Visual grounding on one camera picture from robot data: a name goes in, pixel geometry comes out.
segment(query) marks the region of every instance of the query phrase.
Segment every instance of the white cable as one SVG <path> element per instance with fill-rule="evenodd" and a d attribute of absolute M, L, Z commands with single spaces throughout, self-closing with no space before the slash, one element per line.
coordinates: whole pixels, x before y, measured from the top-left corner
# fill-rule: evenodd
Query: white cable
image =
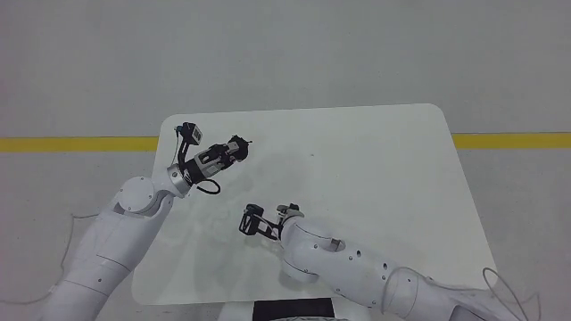
<path fill-rule="evenodd" d="M 460 287 L 453 287 L 453 286 L 446 286 L 446 285 L 440 285 L 437 282 L 435 282 L 432 278 L 427 277 L 427 276 L 423 276 L 422 274 L 420 274 L 418 271 L 416 271 L 415 269 L 413 269 L 412 267 L 396 267 L 391 274 L 386 278 L 386 283 L 385 286 L 383 287 L 383 299 L 381 300 L 381 313 L 384 314 L 385 313 L 385 298 L 386 298 L 386 291 L 389 285 L 389 282 L 391 281 L 391 277 L 393 277 L 393 275 L 399 271 L 399 270 L 409 270 L 410 272 L 412 272 L 413 274 L 417 275 L 417 277 L 424 279 L 426 281 L 427 284 L 430 284 L 432 286 L 436 286 L 438 288 L 441 289 L 445 289 L 445 290 L 451 290 L 451 291 L 455 291 L 455 292 L 471 292 L 471 291 L 482 291 L 482 289 L 476 289 L 476 288 L 460 288 Z M 529 321 L 529 317 L 527 317 L 527 314 L 523 308 L 523 306 L 521 305 L 522 303 L 519 301 L 519 298 L 516 296 L 516 293 L 513 291 L 513 289 L 511 288 L 511 286 L 509 286 L 508 282 L 506 282 L 506 280 L 500 276 L 500 274 L 498 274 L 497 271 L 493 270 L 490 267 L 485 267 L 482 269 L 482 277 L 484 278 L 485 284 L 488 286 L 488 290 L 492 293 L 492 295 L 494 297 L 496 297 L 496 299 L 498 299 L 498 301 L 500 302 L 500 304 L 506 308 L 506 310 L 513 315 L 513 317 L 516 318 L 517 321 L 524 321 L 523 319 L 521 319 L 520 317 L 518 317 L 516 315 L 516 313 L 510 308 L 508 307 L 508 305 L 506 305 L 506 302 L 504 302 L 500 296 L 498 296 L 498 294 L 496 293 L 496 291 L 492 288 L 492 286 L 490 285 L 490 282 L 488 281 L 488 277 L 486 276 L 486 271 L 490 271 L 492 273 L 494 273 L 499 280 L 501 280 L 504 285 L 506 285 L 506 287 L 508 288 L 509 292 L 511 293 L 511 296 L 513 296 L 513 298 L 516 300 L 517 306 L 519 307 L 519 310 L 521 311 L 521 313 L 524 315 L 525 321 Z M 537 297 L 537 308 L 538 308 L 538 317 L 537 317 L 537 321 L 541 321 L 542 319 L 542 304 L 539 298 L 539 293 L 536 292 L 534 294 L 532 294 L 529 298 L 527 298 L 525 301 L 531 300 L 534 296 Z"/>
<path fill-rule="evenodd" d="M 65 250 L 63 251 L 62 261 L 60 261 L 60 275 L 58 276 L 57 281 L 50 288 L 50 290 L 48 290 L 41 297 L 34 299 L 34 300 L 30 300 L 30 301 L 0 300 L 0 303 L 7 304 L 7 305 L 31 305 L 31 304 L 35 304 L 36 302 L 40 302 L 40 301 L 44 300 L 45 298 L 47 298 L 48 296 L 50 296 L 50 294 L 52 293 L 52 290 L 54 289 L 54 286 L 59 284 L 61 282 L 61 280 L 63 279 L 63 276 L 65 275 L 65 267 L 63 266 L 63 262 L 65 261 L 65 258 L 68 256 L 68 251 L 70 251 L 71 237 L 73 236 L 73 227 L 75 225 L 75 220 L 76 219 L 84 219 L 84 218 L 92 218 L 92 217 L 95 217 L 97 215 L 98 215 L 98 213 L 92 214 L 92 215 L 86 215 L 86 216 L 76 216 L 73 213 L 70 214 L 70 216 L 71 216 L 71 228 L 70 228 L 70 233 L 68 235 L 68 241 L 65 244 Z"/>

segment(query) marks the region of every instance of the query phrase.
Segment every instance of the cable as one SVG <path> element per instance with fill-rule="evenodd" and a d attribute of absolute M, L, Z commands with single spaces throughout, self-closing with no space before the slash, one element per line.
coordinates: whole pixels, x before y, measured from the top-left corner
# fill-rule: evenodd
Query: cable
<path fill-rule="evenodd" d="M 63 276 L 65 275 L 65 267 L 63 266 L 63 262 L 65 261 L 65 258 L 68 256 L 68 251 L 70 251 L 71 237 L 73 236 L 73 227 L 75 225 L 75 220 L 76 219 L 84 219 L 84 218 L 92 218 L 92 217 L 95 217 L 97 215 L 99 215 L 99 214 L 95 213 L 95 214 L 86 215 L 86 216 L 76 216 L 73 213 L 70 214 L 70 216 L 71 216 L 70 233 L 68 235 L 68 241 L 65 244 L 65 250 L 63 251 L 62 261 L 60 261 L 60 275 L 58 276 L 57 281 L 54 283 L 54 286 L 59 284 L 62 281 Z M 45 298 L 47 298 L 48 296 L 50 296 L 54 286 L 52 286 L 50 288 L 50 290 L 48 290 L 44 295 L 42 295 L 41 297 L 34 299 L 34 300 L 30 300 L 30 301 L 0 300 L 0 303 L 7 304 L 7 305 L 31 305 L 31 304 L 35 304 L 36 302 L 40 302 L 40 301 L 44 300 Z"/>
<path fill-rule="evenodd" d="M 198 191 L 202 191 L 202 192 L 207 193 L 207 194 L 219 194 L 220 191 L 222 191 L 222 188 L 220 187 L 220 185 L 219 185 L 216 181 L 214 181 L 214 180 L 212 180 L 212 179 L 210 179 L 210 178 L 205 178 L 205 179 L 204 179 L 203 181 L 201 181 L 201 182 L 204 182 L 204 181 L 208 181 L 208 182 L 213 183 L 213 184 L 218 188 L 218 190 L 217 190 L 217 191 L 211 191 L 211 190 L 207 190 L 207 189 L 205 189 L 205 188 L 202 188 L 202 187 L 200 187 L 199 185 L 196 185 L 196 189 L 197 189 Z"/>
<path fill-rule="evenodd" d="M 172 155 L 172 161 L 170 162 L 170 166 L 175 163 L 175 158 L 177 158 L 177 150 L 178 150 L 178 134 L 177 134 L 177 144 L 175 145 L 175 153 Z"/>
<path fill-rule="evenodd" d="M 389 282 L 391 281 L 391 278 L 393 277 L 393 275 L 399 271 L 399 270 L 409 270 L 410 272 L 412 272 L 413 274 L 415 274 L 417 277 L 424 279 L 426 281 L 427 284 L 430 284 L 432 286 L 436 286 L 438 288 L 444 289 L 444 290 L 451 290 L 451 291 L 455 291 L 455 292 L 470 292 L 470 291 L 479 291 L 481 292 L 482 289 L 476 289 L 476 288 L 460 288 L 460 287 L 453 287 L 453 286 L 446 286 L 446 285 L 440 285 L 437 282 L 435 282 L 432 278 L 427 277 L 427 276 L 423 276 L 422 274 L 420 274 L 418 271 L 416 271 L 415 269 L 411 268 L 411 267 L 396 267 L 391 274 L 386 278 L 386 283 L 385 286 L 383 287 L 383 295 L 384 297 L 381 300 L 381 313 L 384 314 L 385 313 L 385 298 L 386 298 L 386 292 L 387 292 L 387 288 L 389 285 Z M 492 295 L 498 299 L 498 301 L 500 302 L 500 304 L 506 308 L 506 310 L 513 315 L 513 317 L 516 318 L 517 321 L 524 321 L 524 319 L 518 317 L 516 315 L 516 313 L 510 308 L 508 307 L 508 305 L 506 305 L 506 303 L 500 298 L 500 296 L 498 296 L 498 294 L 496 293 L 496 291 L 493 290 L 492 286 L 490 285 L 490 282 L 488 281 L 488 277 L 486 276 L 486 271 L 490 271 L 492 273 L 494 273 L 499 280 L 501 280 L 504 285 L 506 285 L 506 287 L 508 288 L 509 292 L 511 293 L 511 296 L 513 296 L 513 298 L 516 300 L 517 306 L 519 308 L 519 310 L 521 311 L 521 313 L 524 315 L 525 321 L 529 321 L 529 317 L 527 316 L 523 306 L 521 305 L 521 302 L 519 301 L 519 298 L 516 296 L 516 293 L 513 291 L 513 289 L 511 288 L 511 286 L 509 286 L 508 282 L 506 282 L 506 280 L 501 277 L 497 271 L 493 270 L 490 267 L 485 267 L 482 269 L 482 277 L 484 278 L 485 284 L 488 287 L 488 290 L 492 293 Z M 532 296 L 530 296 L 529 298 L 526 299 L 526 301 L 531 300 L 534 296 L 537 296 L 537 307 L 538 307 L 538 317 L 537 317 L 537 321 L 541 321 L 542 319 L 542 304 L 539 298 L 539 293 L 534 293 L 532 294 Z"/>

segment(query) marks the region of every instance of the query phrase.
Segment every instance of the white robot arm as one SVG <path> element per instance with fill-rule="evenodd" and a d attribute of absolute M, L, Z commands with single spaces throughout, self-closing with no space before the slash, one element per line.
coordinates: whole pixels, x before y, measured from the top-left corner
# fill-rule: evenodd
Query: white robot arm
<path fill-rule="evenodd" d="M 206 180 L 219 188 L 208 177 L 248 155 L 248 142 L 233 136 L 227 144 L 215 144 L 185 161 L 188 146 L 198 145 L 202 134 L 190 123 L 176 131 L 182 136 L 178 163 L 155 179 L 133 177 L 123 184 L 81 239 L 70 271 L 52 291 L 41 320 L 94 320 L 117 285 L 143 259 L 174 197 L 184 197 L 192 185 Z"/>
<path fill-rule="evenodd" d="M 346 299 L 407 321 L 517 321 L 489 291 L 437 284 L 365 246 L 335 239 L 296 205 L 277 210 L 279 220 L 272 223 L 262 217 L 262 207 L 249 204 L 239 229 L 279 241 L 282 271 L 295 280 L 321 278 Z"/>

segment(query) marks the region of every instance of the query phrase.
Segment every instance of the yellow line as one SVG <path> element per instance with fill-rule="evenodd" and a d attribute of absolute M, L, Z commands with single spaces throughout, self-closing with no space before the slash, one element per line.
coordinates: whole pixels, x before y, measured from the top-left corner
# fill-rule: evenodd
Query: yellow line
<path fill-rule="evenodd" d="M 457 149 L 569 149 L 571 133 L 453 134 Z"/>
<path fill-rule="evenodd" d="M 0 138 L 0 152 L 155 152 L 158 136 Z"/>
<path fill-rule="evenodd" d="M 452 134 L 463 149 L 571 149 L 571 133 Z M 0 152 L 155 152 L 158 136 L 0 138 Z"/>

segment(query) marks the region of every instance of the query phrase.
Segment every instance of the gray floor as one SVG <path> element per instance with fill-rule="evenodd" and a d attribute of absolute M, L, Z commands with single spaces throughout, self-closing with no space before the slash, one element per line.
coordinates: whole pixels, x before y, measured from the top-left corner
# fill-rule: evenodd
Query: gray floor
<path fill-rule="evenodd" d="M 456 133 L 571 131 L 568 0 L 0 0 L 0 17 L 1 136 L 156 136 L 174 113 L 392 103 L 435 103 Z M 499 271 L 541 293 L 544 320 L 567 319 L 571 152 L 459 156 Z M 0 154 L 0 298 L 49 288 L 68 214 L 152 165 Z M 37 308 L 0 305 L 0 318 Z M 100 319 L 218 311 L 139 306 L 126 280 Z"/>

